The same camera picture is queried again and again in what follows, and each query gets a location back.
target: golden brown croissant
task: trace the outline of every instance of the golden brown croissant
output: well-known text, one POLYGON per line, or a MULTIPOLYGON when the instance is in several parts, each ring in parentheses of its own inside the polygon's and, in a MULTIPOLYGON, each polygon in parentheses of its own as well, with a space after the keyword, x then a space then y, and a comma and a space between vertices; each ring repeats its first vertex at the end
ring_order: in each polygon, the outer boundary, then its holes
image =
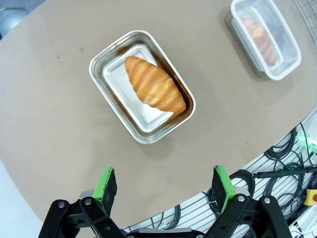
POLYGON ((275 65, 276 58, 266 29, 246 17, 242 17, 241 19, 266 63, 270 66, 275 65))
POLYGON ((124 62, 139 99, 165 112, 182 113, 186 104, 173 79, 163 69, 136 56, 124 62))

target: clear plastic box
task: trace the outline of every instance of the clear plastic box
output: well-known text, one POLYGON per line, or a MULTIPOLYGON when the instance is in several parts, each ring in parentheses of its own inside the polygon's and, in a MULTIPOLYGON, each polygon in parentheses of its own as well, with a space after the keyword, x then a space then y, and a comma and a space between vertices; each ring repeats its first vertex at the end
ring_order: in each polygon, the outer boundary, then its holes
POLYGON ((281 80, 301 62, 298 44, 272 0, 233 0, 231 24, 255 67, 281 80))

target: bolt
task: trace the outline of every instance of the bolt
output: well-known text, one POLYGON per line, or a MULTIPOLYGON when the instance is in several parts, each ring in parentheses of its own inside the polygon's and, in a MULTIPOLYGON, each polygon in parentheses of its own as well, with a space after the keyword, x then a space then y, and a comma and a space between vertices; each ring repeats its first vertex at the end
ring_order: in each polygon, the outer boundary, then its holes
POLYGON ((64 202, 59 202, 59 203, 58 203, 58 207, 59 207, 59 208, 63 208, 64 206, 65 206, 65 203, 64 203, 64 202))
POLYGON ((243 202, 245 200, 244 196, 238 196, 238 201, 243 202))
POLYGON ((270 202, 271 202, 271 200, 270 200, 268 197, 266 197, 266 198, 264 199, 264 203, 269 204, 270 202))
POLYGON ((87 198, 87 199, 85 200, 85 204, 86 204, 86 205, 90 205, 90 204, 91 204, 91 199, 90 199, 90 198, 87 198))

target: metal grid shelf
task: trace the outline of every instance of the metal grid shelf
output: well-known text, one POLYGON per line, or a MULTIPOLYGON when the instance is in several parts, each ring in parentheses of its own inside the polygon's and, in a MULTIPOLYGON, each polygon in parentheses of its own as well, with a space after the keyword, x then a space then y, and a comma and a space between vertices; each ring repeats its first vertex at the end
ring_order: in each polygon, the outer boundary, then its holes
POLYGON ((317 46, 317 0, 295 0, 317 46))

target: beige tabletop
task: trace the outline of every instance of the beige tabletop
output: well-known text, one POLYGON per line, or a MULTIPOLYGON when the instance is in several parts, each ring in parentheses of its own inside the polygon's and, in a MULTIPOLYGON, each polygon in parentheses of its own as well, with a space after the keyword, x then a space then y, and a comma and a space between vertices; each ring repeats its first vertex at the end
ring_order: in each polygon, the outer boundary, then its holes
POLYGON ((302 51, 281 81, 258 78, 225 24, 229 0, 47 0, 0 41, 0 159, 44 220, 114 167, 121 227, 168 209, 232 173, 317 104, 317 51, 292 0, 277 0, 302 51), (148 31, 196 98, 192 118, 152 144, 135 141, 89 76, 125 33, 148 31))

